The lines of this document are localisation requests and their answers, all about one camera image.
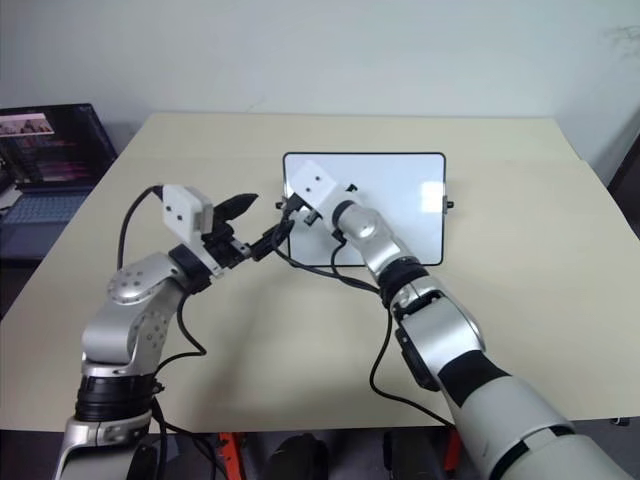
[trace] whiteboard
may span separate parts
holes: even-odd
[[[445,165],[442,153],[287,153],[284,194],[293,191],[288,179],[308,160],[317,163],[345,189],[354,184],[363,206],[380,212],[423,265],[443,258]],[[301,263],[328,266],[338,241],[321,221],[311,227],[303,220],[308,209],[294,213],[289,253]],[[339,266],[363,265],[347,245],[336,257]]]

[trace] beige table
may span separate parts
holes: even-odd
[[[62,430],[80,380],[80,336],[104,300],[116,237],[154,182],[214,201],[260,199],[235,222],[255,240],[278,218],[287,151],[441,151],[450,198],[444,263],[433,268],[480,322],[489,354],[572,419],[640,415],[638,240],[552,120],[270,115],[152,116],[95,189],[2,321],[0,427]],[[175,238],[155,200],[134,217],[126,259]],[[168,420],[201,431],[429,424],[370,392],[385,314],[370,294],[246,262],[187,303],[209,350],[172,364]],[[187,348],[175,325],[165,354]],[[449,416],[392,346],[380,385]]]

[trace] white arm segment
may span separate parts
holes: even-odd
[[[294,192],[362,255],[418,383],[442,390],[478,470],[491,480],[629,479],[526,382],[495,366],[472,315],[420,265],[380,214],[308,162]]]

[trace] electrical wire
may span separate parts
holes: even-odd
[[[200,452],[200,454],[212,463],[212,471],[211,471],[212,480],[215,479],[216,477],[216,474],[215,474],[216,470],[220,470],[220,473],[222,473],[225,480],[228,479],[227,472],[224,466],[216,459],[215,449],[211,445],[209,440],[206,438],[207,437],[206,434],[194,433],[189,430],[185,430],[184,428],[180,428],[175,425],[172,425],[168,422],[167,422],[167,429],[172,430],[179,435],[183,435],[191,439],[191,441],[193,442],[193,445]]]
[[[136,211],[138,206],[142,203],[142,201],[158,188],[162,188],[162,185],[153,185],[151,187],[145,188],[142,193],[138,195],[138,197],[133,201],[133,203],[129,207],[129,210],[127,210],[127,213],[124,215],[122,226],[120,227],[120,236],[118,237],[118,256],[116,264],[118,270],[122,268],[122,265],[124,263],[124,242],[127,238],[127,228],[129,228],[131,217],[133,216],[133,213]]]
[[[444,425],[445,427],[454,428],[455,425],[453,425],[453,423],[451,423],[449,420],[442,418],[437,413],[432,412],[428,408],[423,407],[419,403],[416,403],[413,400],[409,400],[408,398],[404,398],[399,395],[394,395],[392,393],[388,393],[383,390],[380,390],[380,388],[378,388],[378,386],[376,385],[376,373],[378,371],[378,367],[380,366],[380,362],[382,362],[382,358],[384,357],[384,354],[387,351],[387,347],[389,346],[389,340],[391,339],[392,329],[393,329],[393,316],[391,315],[390,311],[387,311],[387,331],[384,336],[384,341],[382,342],[382,347],[380,347],[378,356],[376,357],[376,359],[373,362],[373,365],[371,366],[371,372],[369,372],[369,386],[371,387],[371,390],[373,390],[375,393],[377,393],[381,397],[386,398],[388,400],[394,400],[396,402],[409,405],[410,407],[413,407],[421,411],[422,413],[430,416],[434,420],[442,423],[442,425]]]
[[[118,270],[120,270],[123,266],[124,263],[124,246],[125,246],[125,240],[126,240],[126,235],[127,235],[127,228],[129,226],[129,222],[131,220],[131,217],[133,216],[135,210],[138,208],[138,206],[142,203],[142,201],[152,192],[154,192],[154,190],[161,188],[160,185],[156,185],[156,186],[152,186],[152,187],[148,187],[146,188],[135,200],[134,202],[131,204],[131,206],[129,207],[129,209],[127,210],[127,213],[125,214],[125,217],[123,219],[122,222],[122,226],[120,228],[120,235],[118,238],[118,254],[117,254],[117,268]],[[313,273],[315,275],[320,275],[323,277],[327,277],[327,278],[333,278],[336,280],[341,281],[342,283],[344,283],[345,285],[348,285],[349,287],[352,288],[357,288],[360,290],[364,290],[364,291],[368,291],[371,293],[375,293],[378,294],[379,293],[379,289],[376,288],[375,286],[354,278],[354,277],[349,277],[346,275],[342,275],[340,274],[340,272],[338,272],[338,269],[336,267],[336,257],[338,255],[338,253],[340,252],[340,250],[342,248],[345,247],[346,245],[346,241],[341,241],[340,244],[333,250],[333,252],[331,253],[331,273],[329,272],[325,272],[324,270],[319,270],[317,268],[311,267],[309,265],[305,265],[303,263],[298,262],[297,260],[294,260],[293,258],[291,258],[289,255],[285,254],[284,252],[282,252],[279,248],[278,248],[278,236],[279,233],[281,231],[281,229],[284,226],[284,223],[287,221],[287,219],[289,218],[291,212],[286,212],[283,214],[282,219],[278,225],[278,227],[273,231],[273,234],[271,236],[271,246],[273,248],[273,251],[283,260],[285,260],[289,265],[291,265],[292,267],[296,267],[296,268],[300,268],[306,272],[309,273]],[[189,298],[189,296],[191,295],[191,292],[186,290],[184,292],[184,294],[182,295],[182,297],[180,298],[180,301],[178,303],[178,306],[176,308],[176,317],[177,317],[177,324],[178,324],[178,328],[180,330],[180,333],[185,337],[185,339],[191,343],[191,345],[196,348],[196,351],[191,351],[191,352],[182,352],[182,353],[178,353],[176,355],[172,355],[171,357],[163,360],[159,365],[158,368],[156,369],[156,375],[160,372],[160,370],[162,370],[164,367],[166,367],[169,363],[176,361],[178,359],[181,358],[185,358],[185,357],[200,357],[200,356],[204,356],[207,354],[207,350],[193,337],[193,335],[191,335],[191,333],[187,330],[185,324],[184,324],[184,318],[183,318],[183,310],[184,310],[184,305],[187,301],[187,298]],[[425,413],[426,415],[430,416],[431,418],[441,422],[443,425],[448,426],[448,427],[453,427],[453,424],[447,420],[445,420],[444,418],[440,417],[439,415],[437,415],[436,413],[432,412],[431,410],[428,410],[427,408],[423,407],[422,405],[415,403],[409,399],[400,397],[398,395],[393,395],[387,392],[384,392],[383,390],[380,390],[380,388],[378,388],[378,386],[375,383],[375,375],[376,372],[378,370],[378,367],[380,365],[380,362],[382,361],[382,358],[384,357],[384,354],[386,353],[387,347],[389,346],[389,340],[391,338],[391,330],[393,327],[393,317],[391,315],[391,312],[388,312],[388,318],[387,318],[387,331],[385,334],[385,338],[384,341],[382,343],[382,347],[380,348],[380,351],[378,353],[378,356],[376,357],[372,367],[371,367],[371,372],[369,374],[369,386],[371,387],[371,389],[378,395],[380,395],[381,397],[384,397],[386,399],[389,400],[394,400],[400,403],[404,403],[406,405],[409,405],[413,408],[416,408],[417,410],[421,411],[422,413]],[[182,434],[185,435],[189,438],[191,438],[194,446],[196,447],[196,449],[206,458],[208,459],[211,464],[212,464],[212,473],[211,473],[211,479],[215,480],[216,478],[216,470],[220,470],[222,472],[222,474],[224,475],[225,479],[227,479],[227,473],[225,471],[225,469],[219,464],[219,462],[216,460],[215,458],[215,449],[211,446],[211,444],[209,443],[208,440],[206,440],[205,438],[203,438],[202,436],[195,434],[193,432],[190,432],[188,430],[185,430],[183,428],[177,427],[175,425],[172,425],[170,423],[167,423],[166,420],[164,419],[164,415],[162,413],[162,409],[160,407],[160,403],[158,402],[157,398],[153,398],[152,403],[151,403],[151,411],[152,411],[152,416],[153,418],[156,420],[156,422],[158,422],[158,426],[160,429],[160,453],[159,453],[159,462],[158,462],[158,469],[156,471],[156,480],[163,480],[164,478],[164,474],[165,474],[165,470],[166,470],[166,459],[167,459],[167,429],[170,429],[178,434]]]
[[[336,257],[338,255],[338,252],[340,252],[340,250],[342,250],[345,247],[345,245],[346,245],[346,242],[341,242],[340,245],[338,245],[333,250],[333,252],[331,252],[331,271],[335,275],[340,277],[339,280],[342,283],[344,283],[345,285],[348,285],[348,286],[354,287],[354,288],[361,288],[359,285],[354,285],[351,282],[351,279],[346,278],[346,277],[342,277],[342,275],[340,275],[340,272],[338,272],[338,268],[336,266]],[[394,395],[392,393],[385,392],[385,391],[381,390],[376,385],[376,372],[378,371],[378,367],[380,366],[380,363],[382,362],[382,359],[384,358],[384,355],[387,352],[387,348],[389,346],[389,341],[391,339],[391,330],[392,329],[393,329],[393,316],[392,316],[391,312],[389,310],[387,310],[387,331],[385,333],[384,341],[382,342],[382,347],[380,348],[380,351],[378,352],[378,356],[376,357],[375,361],[373,362],[373,365],[371,366],[371,371],[369,373],[369,386],[371,387],[371,390],[373,390],[373,392],[376,393],[377,395],[380,395],[381,397],[386,398],[387,400],[394,400],[396,402],[400,402],[400,403],[404,403],[405,405],[409,405],[410,407],[416,408],[419,411],[421,411],[422,413],[430,416],[434,420],[437,420],[438,422],[442,423],[443,425],[445,425],[447,427],[453,427],[453,424],[451,422],[449,422],[448,420],[445,420],[444,418],[439,416],[437,413],[432,412],[428,408],[423,407],[419,403],[416,403],[416,402],[414,402],[412,400],[409,400],[408,398],[404,398],[404,397],[401,397],[399,395]]]
[[[157,193],[158,189],[160,188],[162,188],[161,185],[155,185],[155,186],[146,188],[140,195],[138,195],[138,197],[133,201],[133,203],[127,210],[127,213],[125,214],[124,219],[122,221],[122,225],[120,227],[120,234],[118,236],[118,253],[117,253],[117,269],[118,270],[122,268],[124,263],[125,240],[127,237],[127,228],[129,226],[129,222],[131,221],[131,217],[135,213],[138,206],[142,203],[142,201],[146,197],[148,197],[149,194],[153,192]],[[182,335],[189,341],[189,343],[191,343],[191,345],[193,345],[197,349],[197,351],[184,352],[184,353],[173,355],[167,358],[166,360],[164,360],[158,365],[158,368],[156,369],[156,375],[158,374],[160,369],[162,369],[169,363],[175,360],[178,360],[179,358],[203,356],[207,354],[206,349],[193,337],[193,335],[191,335],[191,333],[187,330],[184,324],[184,318],[183,318],[184,304],[190,295],[191,295],[191,292],[187,290],[184,292],[184,294],[180,298],[180,301],[178,302],[178,306],[176,308],[176,311],[177,311],[176,317],[177,317],[177,323],[178,323],[178,328],[180,330],[180,333],[182,333]],[[211,446],[211,444],[206,439],[198,437],[195,433],[189,432],[188,430],[182,429],[180,427],[176,427],[175,425],[172,425],[166,422],[164,415],[162,413],[162,408],[160,407],[160,403],[158,402],[158,399],[156,397],[154,397],[153,400],[151,401],[151,414],[153,419],[158,423],[158,428],[160,430],[160,451],[158,454],[159,458],[158,458],[158,467],[156,470],[156,480],[163,480],[165,471],[166,471],[167,443],[168,443],[167,429],[171,429],[176,433],[186,435],[192,439],[196,449],[207,460],[211,462],[211,465],[212,465],[211,479],[212,480],[215,479],[217,470],[220,470],[222,472],[225,479],[227,478],[226,471],[224,470],[222,465],[220,465],[220,463],[216,460],[215,449]]]
[[[158,403],[156,397],[153,397],[153,400],[151,400],[151,415],[153,419],[158,422],[158,428],[160,429],[160,453],[158,456],[156,480],[163,480],[167,466],[167,423],[164,420],[162,408],[160,408],[160,403]]]
[[[333,278],[335,280],[340,280],[341,282],[344,282],[346,280],[348,282],[351,282],[352,284],[350,286],[354,288],[359,288],[361,290],[370,291],[376,294],[378,293],[378,289],[376,287],[368,284],[367,282],[363,282],[358,278],[341,275],[339,273],[336,274],[334,272],[325,272],[324,270],[320,270],[318,268],[305,265],[304,263],[294,260],[293,258],[291,258],[291,256],[287,255],[282,250],[280,250],[280,248],[278,248],[279,233],[282,230],[285,222],[288,220],[290,214],[291,212],[285,211],[285,213],[282,215],[282,220],[280,221],[278,226],[274,229],[273,233],[271,234],[271,248],[273,249],[276,255],[278,255],[281,259],[283,259],[292,267],[299,268],[301,270],[304,270],[305,272],[313,273],[315,275],[320,275],[321,277]]]
[[[162,370],[171,362],[174,362],[176,360],[179,360],[181,358],[186,358],[186,357],[204,357],[207,354],[207,350],[200,344],[200,342],[198,342],[194,338],[193,335],[191,335],[191,333],[189,332],[189,330],[187,330],[187,327],[184,324],[184,318],[183,318],[184,304],[190,296],[191,296],[190,291],[186,290],[183,293],[182,297],[180,298],[180,301],[178,302],[178,306],[176,308],[176,322],[178,324],[178,329],[180,330],[180,333],[182,334],[182,336],[191,345],[193,345],[193,347],[197,351],[177,353],[175,355],[170,356],[169,358],[166,358],[165,360],[160,362],[160,364],[158,365],[158,368],[156,369],[156,376],[158,375],[160,370]]]

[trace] robotic arm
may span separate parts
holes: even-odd
[[[407,366],[421,387],[443,392],[483,478],[630,478],[527,383],[485,356],[472,315],[427,273],[378,212],[361,206],[352,191],[311,162],[291,187],[312,210],[310,221],[321,218],[329,232],[360,252],[398,324],[396,338]]]
[[[268,255],[273,231],[253,245],[234,237],[227,223],[257,198],[237,195],[217,206],[195,189],[154,188],[164,222],[182,244],[120,269],[107,301],[82,336],[82,380],[75,415],[67,421],[55,473],[58,479],[153,478],[156,452],[140,443],[149,430],[152,402],[169,322],[184,301],[247,258]],[[278,226],[276,244],[293,222]]]

